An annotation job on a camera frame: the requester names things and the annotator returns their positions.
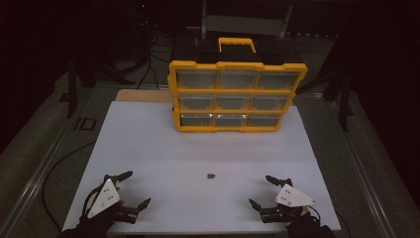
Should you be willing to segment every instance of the yellow organizer box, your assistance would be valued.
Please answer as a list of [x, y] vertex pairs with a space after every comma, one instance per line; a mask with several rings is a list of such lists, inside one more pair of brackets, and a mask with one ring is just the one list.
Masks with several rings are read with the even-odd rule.
[[272, 132], [307, 67], [281, 40], [176, 39], [169, 64], [179, 132]]

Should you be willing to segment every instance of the carrying handle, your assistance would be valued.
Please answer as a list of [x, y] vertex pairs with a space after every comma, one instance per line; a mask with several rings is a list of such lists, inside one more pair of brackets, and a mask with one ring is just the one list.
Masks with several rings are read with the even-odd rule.
[[222, 52], [222, 45], [250, 46], [251, 51], [256, 52], [253, 40], [249, 38], [219, 38], [219, 52]]

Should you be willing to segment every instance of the black cable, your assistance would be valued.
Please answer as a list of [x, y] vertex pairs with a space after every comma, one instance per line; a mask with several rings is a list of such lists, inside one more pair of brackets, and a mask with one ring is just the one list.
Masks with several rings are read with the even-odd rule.
[[347, 233], [349, 234], [349, 238], [352, 238], [352, 232], [349, 229], [349, 225], [347, 224], [346, 220], [343, 218], [343, 216], [336, 210], [334, 209], [337, 213], [337, 215], [339, 215], [340, 219], [343, 221], [344, 225], [346, 226], [347, 229]]
[[312, 206], [308, 206], [308, 207], [311, 208], [313, 211], [315, 211], [317, 213], [319, 223], [321, 224], [321, 216], [319, 215], [319, 212], [315, 208], [313, 208]]
[[150, 65], [148, 64], [148, 69], [146, 69], [146, 72], [143, 74], [142, 78], [139, 81], [139, 84], [137, 84], [136, 89], [140, 88], [140, 85], [142, 85], [143, 81], [146, 79], [146, 76], [148, 75], [149, 71], [151, 70]]
[[160, 60], [160, 61], [163, 61], [163, 62], [167, 62], [167, 63], [169, 63], [169, 61], [168, 61], [168, 60], [166, 60], [166, 59], [162, 59], [162, 58], [157, 57], [157, 56], [155, 56], [155, 55], [153, 55], [153, 54], [151, 54], [151, 57], [156, 58], [156, 59], [158, 59], [158, 60]]
[[77, 148], [74, 151], [71, 151], [70, 153], [66, 154], [65, 156], [63, 156], [61, 159], [59, 159], [57, 162], [55, 162], [55, 164], [52, 166], [52, 168], [50, 169], [49, 173], [47, 174], [46, 178], [44, 179], [43, 185], [42, 185], [42, 189], [41, 189], [41, 197], [42, 197], [42, 201], [43, 201], [43, 206], [44, 209], [47, 213], [47, 215], [49, 216], [50, 220], [52, 221], [52, 223], [54, 224], [55, 228], [58, 230], [58, 232], [61, 232], [61, 227], [58, 225], [58, 222], [55, 220], [55, 218], [53, 217], [52, 213], [50, 212], [48, 206], [47, 206], [47, 202], [46, 202], [46, 184], [47, 181], [50, 177], [50, 175], [52, 174], [53, 170], [61, 163], [63, 162], [65, 159], [69, 158], [70, 156], [72, 156], [73, 154], [95, 144], [96, 141], [90, 142], [80, 148]]

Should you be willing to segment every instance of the cable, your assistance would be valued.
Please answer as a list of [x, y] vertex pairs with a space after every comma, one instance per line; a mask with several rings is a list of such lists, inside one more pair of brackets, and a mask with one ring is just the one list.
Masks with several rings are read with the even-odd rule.
[[317, 213], [319, 223], [321, 223], [321, 216], [319, 215], [319, 212], [315, 208], [313, 208], [312, 206], [308, 206], [308, 207], [311, 208], [313, 211], [315, 211]]
[[334, 209], [334, 210], [336, 211], [337, 215], [339, 215], [340, 219], [343, 221], [344, 225], [346, 226], [347, 233], [349, 234], [349, 238], [352, 238], [352, 233], [350, 232], [349, 225], [347, 224], [346, 220], [343, 218], [343, 216], [336, 209]]
[[65, 159], [69, 158], [70, 156], [74, 155], [75, 153], [93, 145], [96, 143], [96, 140], [93, 142], [90, 142], [78, 149], [75, 149], [74, 151], [71, 151], [70, 153], [66, 154], [65, 156], [63, 156], [61, 159], [59, 159], [50, 169], [49, 173], [47, 174], [46, 178], [44, 179], [43, 185], [42, 185], [42, 190], [41, 190], [41, 197], [42, 197], [42, 202], [43, 202], [43, 207], [47, 213], [47, 215], [49, 216], [50, 220], [52, 221], [53, 225], [55, 226], [55, 228], [58, 230], [58, 232], [61, 232], [61, 227], [58, 225], [58, 222], [55, 220], [55, 218], [53, 217], [53, 215], [51, 214], [48, 206], [47, 206], [47, 202], [46, 202], [46, 184], [47, 181], [50, 177], [50, 175], [52, 174], [53, 170], [61, 163], [63, 162]]
[[155, 56], [155, 55], [153, 55], [153, 54], [151, 54], [151, 57], [156, 58], [156, 59], [158, 59], [158, 60], [160, 60], [160, 61], [163, 61], [163, 62], [167, 62], [167, 63], [169, 63], [169, 61], [168, 61], [168, 60], [166, 60], [166, 59], [162, 59], [162, 58], [157, 57], [157, 56]]

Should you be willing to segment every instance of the dark background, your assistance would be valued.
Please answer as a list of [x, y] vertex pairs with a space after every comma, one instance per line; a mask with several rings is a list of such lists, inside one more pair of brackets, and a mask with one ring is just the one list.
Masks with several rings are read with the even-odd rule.
[[[0, 152], [53, 92], [66, 72], [69, 42], [101, 63], [130, 54], [136, 24], [173, 35], [185, 26], [200, 26], [197, 0], [3, 1], [0, 5]], [[233, 16], [271, 17], [256, 11], [276, 1], [208, 1], [208, 11]], [[357, 56], [352, 90], [390, 154], [412, 197], [420, 204], [418, 175], [420, 135], [418, 69], [420, 21], [414, 0], [358, 3], [296, 1], [288, 32], [335, 38], [343, 29], [326, 70]]]

